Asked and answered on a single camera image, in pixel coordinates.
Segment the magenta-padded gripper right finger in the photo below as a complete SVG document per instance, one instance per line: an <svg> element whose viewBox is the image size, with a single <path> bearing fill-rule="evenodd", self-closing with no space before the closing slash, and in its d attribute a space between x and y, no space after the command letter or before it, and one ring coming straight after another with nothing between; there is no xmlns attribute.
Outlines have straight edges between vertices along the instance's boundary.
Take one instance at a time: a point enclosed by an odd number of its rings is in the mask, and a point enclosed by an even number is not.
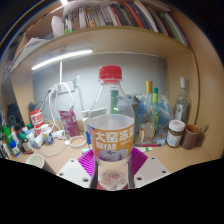
<svg viewBox="0 0 224 224"><path fill-rule="evenodd" d="M146 156L134 148L129 161L129 187L141 188L170 175L168 169L155 156Z"/></svg>

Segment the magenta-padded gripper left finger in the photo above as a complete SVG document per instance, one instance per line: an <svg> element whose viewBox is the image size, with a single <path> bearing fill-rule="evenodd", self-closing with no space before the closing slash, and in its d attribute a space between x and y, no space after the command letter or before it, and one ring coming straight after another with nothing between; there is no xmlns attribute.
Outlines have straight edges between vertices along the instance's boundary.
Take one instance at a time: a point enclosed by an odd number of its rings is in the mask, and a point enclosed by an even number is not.
<svg viewBox="0 0 224 224"><path fill-rule="evenodd" d="M94 169L93 151L89 150L78 159L70 159L57 173L57 176L83 188L89 188L94 176Z"/></svg>

